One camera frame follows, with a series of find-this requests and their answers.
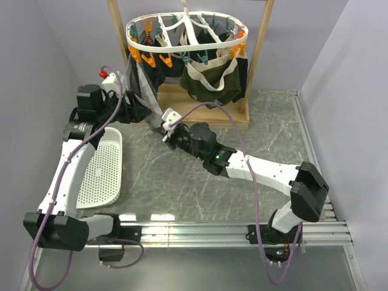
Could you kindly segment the grey striped boxer underwear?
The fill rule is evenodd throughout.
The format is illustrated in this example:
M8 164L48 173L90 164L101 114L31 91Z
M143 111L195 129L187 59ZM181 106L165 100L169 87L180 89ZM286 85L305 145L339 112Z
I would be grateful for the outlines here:
M142 64L138 63L132 55L128 58L126 67L126 79L128 91L135 97L148 114L143 120L156 132L165 134L162 119L162 110L157 102L157 91L153 87L151 80L147 76Z

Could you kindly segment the white round clip hanger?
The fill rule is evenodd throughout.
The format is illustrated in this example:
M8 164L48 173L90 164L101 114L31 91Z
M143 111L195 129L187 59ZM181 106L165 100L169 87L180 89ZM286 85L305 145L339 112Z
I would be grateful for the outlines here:
M181 12L153 13L129 21L125 27L128 46L150 53L180 53L234 47L247 40L249 29L238 18L220 12L191 11L187 1L181 3ZM160 35L166 45L141 44L139 28L147 35Z

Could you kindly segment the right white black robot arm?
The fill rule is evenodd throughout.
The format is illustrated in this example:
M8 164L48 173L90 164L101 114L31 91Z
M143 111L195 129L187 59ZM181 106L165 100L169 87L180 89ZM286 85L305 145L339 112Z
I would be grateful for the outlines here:
M279 164L246 155L222 145L209 125L202 122L191 127L165 122L165 142L202 161L202 166L215 176L253 181L255 185L273 188L289 197L289 201L271 215L260 230L264 244L280 244L292 239L302 222L318 222L329 186L311 162L300 165Z

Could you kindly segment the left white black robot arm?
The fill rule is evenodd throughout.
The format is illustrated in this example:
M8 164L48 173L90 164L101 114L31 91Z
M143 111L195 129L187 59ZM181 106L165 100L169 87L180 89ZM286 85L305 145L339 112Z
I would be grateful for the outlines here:
M23 225L33 239L33 247L81 251L88 241L102 237L117 243L122 237L119 216L97 213L76 217L84 174L92 160L105 128L119 121L138 123L150 110L133 99L125 99L124 86L104 90L88 84L78 88L77 106L64 128L62 152L53 181L37 211L25 214Z

